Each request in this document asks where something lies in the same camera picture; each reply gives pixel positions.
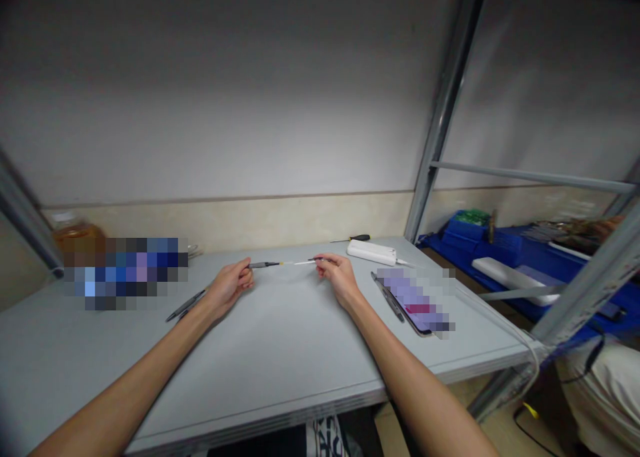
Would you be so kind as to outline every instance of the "blue storage bin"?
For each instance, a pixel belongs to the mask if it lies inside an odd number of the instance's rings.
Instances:
[[[446,232],[474,240],[475,242],[480,242],[485,235],[485,231],[488,229],[488,226],[479,226],[462,221],[456,221],[455,218],[458,214],[463,212],[464,211],[457,211],[455,215],[449,219],[449,225],[447,226]]]
[[[443,244],[451,245],[471,253],[475,252],[475,247],[478,245],[477,240],[454,234],[453,232],[449,232],[449,229],[445,230],[445,234],[442,236],[442,242]]]
[[[522,255],[522,237],[496,230],[493,244],[483,240],[475,248],[475,255],[494,258],[509,267],[518,267]]]

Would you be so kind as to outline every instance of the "white table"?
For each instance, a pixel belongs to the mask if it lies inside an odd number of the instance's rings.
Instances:
[[[441,272],[403,238],[373,242]],[[342,242],[204,255],[191,262],[188,282],[150,300],[155,308],[135,312],[70,310],[73,298],[62,297],[61,282],[39,291],[0,314],[0,442],[10,455],[32,450],[135,364],[172,328],[167,315],[223,265],[247,255],[256,262],[305,260],[346,248]],[[526,346],[455,296],[441,300],[455,332],[446,340],[416,335],[369,275],[384,266],[351,260],[378,315],[445,383],[527,360]],[[255,282],[175,373],[127,453],[196,452],[386,400],[363,339],[314,266],[257,269]],[[456,281],[455,289],[466,288]]]

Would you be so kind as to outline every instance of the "metal pole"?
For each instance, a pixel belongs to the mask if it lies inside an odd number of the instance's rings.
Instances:
[[[638,190],[640,190],[640,159],[635,161],[635,164],[627,174],[625,181],[636,184],[637,187],[635,189],[635,194],[619,195],[613,199],[609,208],[604,212],[605,217],[624,215],[625,211],[628,210],[629,205],[633,202],[634,197],[637,197]]]
[[[0,211],[22,234],[55,276],[62,276],[61,253],[53,242],[51,229],[29,200],[13,175],[0,162]]]
[[[640,269],[640,203],[567,285],[531,334],[547,346],[569,340]]]
[[[496,169],[493,167],[478,167],[473,165],[454,164],[437,161],[433,161],[431,163],[431,166],[439,167],[441,169],[453,169],[454,171],[463,171],[476,174],[512,177],[514,179],[524,179],[525,181],[536,181],[548,184],[581,187],[583,189],[593,189],[594,191],[605,191],[617,194],[633,194],[635,192],[635,184],[622,183],[618,181],[603,181],[602,179],[591,179],[590,177],[518,171],[517,169]]]
[[[535,325],[531,334],[549,356],[567,342],[640,269],[640,203],[567,285],[556,303]],[[527,379],[513,369],[498,372],[469,405],[482,421],[514,396]]]
[[[431,168],[431,161],[440,159],[442,154],[484,2],[485,0],[461,0],[460,3],[405,229],[405,238],[412,243],[417,240],[427,201],[437,176],[437,169]]]
[[[478,294],[485,302],[490,300],[505,300],[510,298],[527,298],[538,297],[543,295],[556,295],[565,290],[566,285],[531,287],[526,289],[503,290],[502,292],[487,292],[486,294]]]

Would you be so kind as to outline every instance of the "black cable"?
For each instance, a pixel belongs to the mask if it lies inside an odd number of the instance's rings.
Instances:
[[[600,342],[598,342],[598,345],[594,347],[593,350],[589,353],[589,356],[585,361],[585,371],[582,374],[580,374],[578,377],[573,377],[567,380],[561,380],[560,381],[561,384],[572,384],[578,380],[584,379],[591,372],[591,368],[593,368],[593,365],[595,364],[596,359],[598,359],[600,352],[602,352],[602,349],[605,346],[605,331],[602,330],[602,328],[595,322],[590,322],[587,325],[591,327],[593,330],[595,330],[596,332],[598,332],[598,334],[600,334]]]
[[[598,342],[598,345],[594,347],[593,350],[589,353],[589,356],[585,361],[585,371],[582,374],[580,374],[578,377],[573,377],[567,380],[561,380],[560,381],[561,384],[570,384],[572,382],[576,382],[578,380],[585,378],[591,372],[591,369],[593,368],[595,361],[598,359],[600,352],[605,346],[605,331],[596,322],[589,322],[587,325],[591,327],[593,330],[595,330],[596,332],[598,332],[598,334],[600,334],[600,342]],[[520,429],[527,437],[529,437],[532,441],[538,444],[538,446],[540,446],[542,449],[546,450],[550,455],[552,455],[553,457],[559,457],[558,454],[555,454],[554,452],[550,451],[550,449],[548,449],[547,447],[542,445],[540,442],[538,442],[530,433],[528,433],[524,429],[524,427],[522,427],[522,425],[520,425],[520,423],[518,423],[518,417],[524,411],[524,409],[526,409],[524,405],[521,405],[520,407],[518,407],[518,409],[516,409],[516,411],[513,413],[513,423],[515,423],[518,429]]]
[[[522,432],[524,432],[527,437],[529,437],[532,441],[534,441],[536,444],[538,444],[542,449],[546,450],[550,455],[552,455],[553,457],[560,457],[558,454],[550,451],[547,447],[545,447],[540,442],[538,442],[536,439],[534,439],[534,437],[530,433],[528,433],[522,427],[522,425],[520,425],[518,423],[518,416],[522,413],[522,411],[524,409],[526,409],[526,407],[524,407],[524,405],[522,405],[522,406],[518,407],[518,409],[516,409],[516,411],[513,413],[513,422],[518,426],[518,429],[522,430]]]

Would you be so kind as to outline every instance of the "forearm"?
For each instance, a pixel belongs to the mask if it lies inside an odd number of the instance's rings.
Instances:
[[[458,399],[393,335],[364,297],[350,299],[347,310],[426,455],[497,456],[492,443]]]
[[[34,456],[120,455],[162,388],[215,319],[196,306],[142,359],[42,442]]]

